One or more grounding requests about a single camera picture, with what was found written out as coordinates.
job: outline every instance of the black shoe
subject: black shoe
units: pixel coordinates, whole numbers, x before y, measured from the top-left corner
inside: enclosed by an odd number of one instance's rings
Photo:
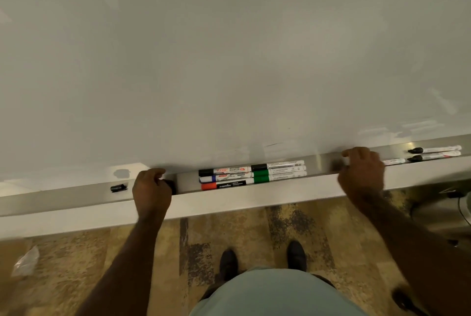
[[[286,249],[286,258],[288,259],[288,268],[301,271],[308,270],[306,253],[302,245],[297,240],[292,240]]]
[[[219,275],[224,281],[229,281],[239,275],[237,255],[231,248],[226,249],[224,253],[222,253],[219,262]]]

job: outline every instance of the dark pants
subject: dark pants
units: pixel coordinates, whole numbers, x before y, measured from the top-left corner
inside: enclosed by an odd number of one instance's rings
[[[326,278],[322,277],[321,275],[316,275],[316,274],[312,274],[312,276],[318,278],[318,279],[321,279],[323,282],[329,284],[331,287],[333,287],[334,289],[336,289],[335,286],[333,286],[333,284],[327,280]],[[222,285],[224,285],[225,283],[227,283],[226,281],[218,281],[217,283],[214,283],[213,285],[210,285],[208,287],[208,289],[204,292],[203,294],[203,297],[201,298],[201,300],[204,300],[204,299],[207,299],[209,298],[209,296],[213,295],[214,292],[219,289]]]

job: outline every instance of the hand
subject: hand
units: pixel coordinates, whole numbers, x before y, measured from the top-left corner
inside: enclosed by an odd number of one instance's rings
[[[384,188],[384,164],[377,152],[367,147],[354,147],[342,151],[350,159],[339,173],[340,187],[352,203],[358,207],[365,194],[378,194]]]
[[[164,217],[172,200],[172,190],[159,180],[165,169],[150,169],[139,172],[132,188],[134,203],[138,210],[139,219],[150,215]]]

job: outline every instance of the plastic wrapper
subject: plastic wrapper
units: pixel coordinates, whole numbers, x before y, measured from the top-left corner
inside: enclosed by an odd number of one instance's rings
[[[39,249],[37,246],[32,247],[29,252],[24,254],[20,260],[13,266],[12,277],[27,277],[34,273],[34,268],[39,260]]]

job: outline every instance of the marker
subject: marker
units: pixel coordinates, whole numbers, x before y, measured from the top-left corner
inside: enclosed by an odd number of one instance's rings
[[[423,147],[415,147],[411,150],[408,150],[410,153],[430,153],[430,152],[444,152],[444,151],[458,151],[461,150],[460,145],[454,145],[454,146],[445,146],[445,147],[429,147],[429,148],[423,148]]]
[[[447,157],[455,157],[459,155],[461,155],[461,152],[459,151],[435,152],[435,153],[427,153],[424,155],[415,155],[415,156],[409,157],[408,160],[413,163],[418,163],[418,162],[426,161],[426,160],[444,159]]]
[[[254,183],[255,184],[264,183],[264,182],[276,181],[280,179],[303,177],[307,175],[308,173],[306,171],[299,171],[299,172],[291,172],[291,173],[282,173],[279,175],[267,175],[267,176],[253,177],[253,178],[237,179],[233,181],[203,183],[201,184],[201,189],[205,191],[205,190],[214,190],[214,189],[219,189],[219,188],[245,186],[245,185],[252,185]]]
[[[246,172],[252,172],[252,171],[277,169],[280,167],[291,167],[291,166],[301,166],[301,165],[304,165],[304,160],[285,161],[282,163],[259,164],[259,165],[244,166],[244,167],[225,167],[222,169],[204,169],[204,170],[199,170],[198,175],[199,177],[206,177],[206,176],[212,176],[212,175],[225,175],[225,174],[240,173],[240,172],[246,173]]]
[[[292,167],[282,167],[280,169],[270,169],[270,170],[261,170],[247,173],[231,173],[226,175],[212,175],[200,177],[201,183],[208,182],[219,182],[219,181],[228,181],[232,179],[241,179],[241,178],[251,178],[267,175],[279,175],[280,173],[296,172],[296,171],[305,171],[306,166],[292,166]]]
[[[252,171],[268,170],[268,169],[278,169],[280,167],[291,167],[291,166],[302,166],[304,165],[304,160],[298,161],[284,161],[282,163],[268,163],[268,164],[258,164],[252,165]]]
[[[383,162],[383,164],[385,164],[386,166],[390,166],[390,165],[405,164],[405,163],[406,163],[406,159],[383,160],[382,162]]]

